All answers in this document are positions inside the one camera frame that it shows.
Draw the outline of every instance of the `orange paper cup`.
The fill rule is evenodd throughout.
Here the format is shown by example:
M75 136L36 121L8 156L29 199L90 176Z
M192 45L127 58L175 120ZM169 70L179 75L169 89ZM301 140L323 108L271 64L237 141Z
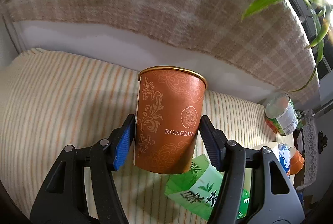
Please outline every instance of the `orange paper cup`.
M189 171L207 81L173 66L145 69L139 81L134 164L162 174Z
M290 175L301 171L304 166L304 158L295 147L290 147Z

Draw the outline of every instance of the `tea leaf illustration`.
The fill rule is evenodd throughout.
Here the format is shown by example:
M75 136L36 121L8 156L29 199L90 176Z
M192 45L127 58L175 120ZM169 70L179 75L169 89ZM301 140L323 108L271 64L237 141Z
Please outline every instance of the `tea leaf illustration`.
M211 189L213 188L213 184L214 184L214 183L211 184L211 186L208 188L208 191L207 191L207 192L211 191Z
M207 191L207 189L204 186L199 186L198 188Z
M199 189L202 189L202 190L204 190L204 191L206 191L206 192L209 192L209 191L211 191L211 189L213 188L213 184L214 183L212 183L210 186L209 186L209 182L207 183L207 186L199 186L198 188Z

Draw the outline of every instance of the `striped fabric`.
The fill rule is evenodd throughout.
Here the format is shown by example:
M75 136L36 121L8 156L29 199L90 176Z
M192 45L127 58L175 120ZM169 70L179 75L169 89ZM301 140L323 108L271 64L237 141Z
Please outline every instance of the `striped fabric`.
M91 146L135 113L137 72L79 55L31 49L0 71L0 81L0 179L26 216L65 145ZM206 91L203 114L245 147L276 140L261 105ZM278 141L293 145L290 137ZM202 153L198 135L194 156ZM85 175L97 217L89 169ZM164 196L167 175L133 165L133 150L113 176L130 223L205 223Z

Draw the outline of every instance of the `beige blanket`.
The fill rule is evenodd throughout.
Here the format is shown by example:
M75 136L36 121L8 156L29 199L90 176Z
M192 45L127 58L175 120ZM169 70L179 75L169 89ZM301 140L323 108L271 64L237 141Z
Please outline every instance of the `beige blanket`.
M14 21L108 24L209 54L284 91L301 87L315 63L298 17L286 1L241 22L252 1L1 0ZM293 97L305 101L318 87L316 75Z

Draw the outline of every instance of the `bottle label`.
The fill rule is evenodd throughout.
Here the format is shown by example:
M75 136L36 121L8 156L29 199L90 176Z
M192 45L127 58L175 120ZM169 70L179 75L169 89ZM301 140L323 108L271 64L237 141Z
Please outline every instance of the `bottle label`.
M298 125L295 109L291 103L288 104L287 110L276 119L286 135L290 135L292 132L294 132Z

